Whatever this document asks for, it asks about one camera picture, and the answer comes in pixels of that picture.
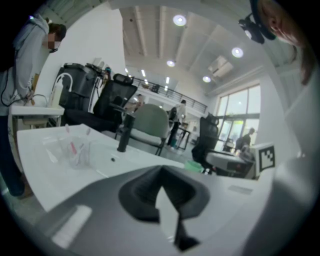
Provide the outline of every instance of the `balcony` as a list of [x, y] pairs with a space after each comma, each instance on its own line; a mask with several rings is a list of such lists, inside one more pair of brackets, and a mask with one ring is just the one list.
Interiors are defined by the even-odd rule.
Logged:
[[201, 102], [196, 101], [193, 98], [185, 96], [179, 92], [176, 92], [175, 90], [165, 88], [164, 86], [161, 86], [159, 84], [149, 82], [149, 81], [148, 81], [148, 84], [146, 84], [145, 81], [138, 79], [138, 78], [134, 78], [133, 85], [137, 86], [138, 90], [139, 89], [148, 90], [152, 93], [155, 93], [155, 94], [158, 94], [162, 97], [166, 97], [170, 100], [173, 100], [176, 103], [180, 103], [182, 100], [185, 100], [187, 107], [194, 109], [195, 111], [200, 112], [200, 113], [206, 112], [207, 106], [202, 104]]

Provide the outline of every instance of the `white table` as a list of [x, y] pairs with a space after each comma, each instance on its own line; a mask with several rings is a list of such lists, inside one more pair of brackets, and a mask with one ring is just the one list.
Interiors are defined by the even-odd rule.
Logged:
[[[84, 124], [75, 125], [70, 127], [70, 133], [74, 137], [83, 137], [87, 129]], [[90, 152], [90, 161], [95, 167], [75, 170], [62, 165], [51, 154], [57, 149], [58, 138], [67, 136], [65, 127], [20, 130], [17, 133], [18, 151], [25, 176], [46, 211], [101, 179], [150, 166], [184, 167], [182, 163], [131, 146], [127, 146], [124, 153], [118, 152], [119, 141], [91, 129], [87, 139], [95, 145]]]
[[60, 126], [61, 116], [63, 116], [65, 109], [61, 106], [58, 108], [45, 107], [34, 105], [32, 106], [30, 102], [24, 105], [22, 101], [16, 102], [10, 106], [10, 114], [12, 118], [17, 119], [48, 119], [56, 118], [57, 126]]

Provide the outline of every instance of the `ceiling light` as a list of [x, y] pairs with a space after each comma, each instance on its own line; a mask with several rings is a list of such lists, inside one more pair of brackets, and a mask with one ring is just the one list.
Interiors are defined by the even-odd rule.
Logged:
[[203, 80], [205, 83], [210, 83], [210, 82], [211, 82], [211, 79], [210, 79], [210, 77], [208, 77], [208, 76], [204, 76], [202, 80]]
[[176, 65], [172, 60], [168, 60], [168, 61], [166, 62], [166, 64], [167, 64], [169, 67], [171, 67], [171, 68]]
[[232, 55], [236, 58], [241, 58], [244, 55], [244, 52], [242, 51], [242, 49], [236, 47], [232, 49]]
[[173, 17], [173, 22], [177, 26], [184, 26], [187, 23], [187, 19], [182, 15], [176, 15]]

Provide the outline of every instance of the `black water bottle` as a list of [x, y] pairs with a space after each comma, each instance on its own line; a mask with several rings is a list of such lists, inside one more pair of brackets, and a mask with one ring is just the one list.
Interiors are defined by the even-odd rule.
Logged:
[[134, 126], [135, 123], [135, 117], [127, 114], [124, 119], [124, 124], [123, 127], [120, 129], [121, 133], [121, 138], [119, 142], [119, 146], [116, 150], [119, 152], [126, 152], [126, 148], [130, 139], [130, 134], [132, 127]]

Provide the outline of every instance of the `green object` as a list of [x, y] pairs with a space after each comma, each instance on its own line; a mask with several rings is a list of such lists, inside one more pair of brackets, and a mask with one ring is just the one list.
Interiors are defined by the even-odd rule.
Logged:
[[202, 165], [198, 162], [195, 162], [195, 161], [187, 161], [184, 164], [184, 169], [191, 171], [191, 172], [197, 172], [197, 173], [201, 173], [204, 170]]

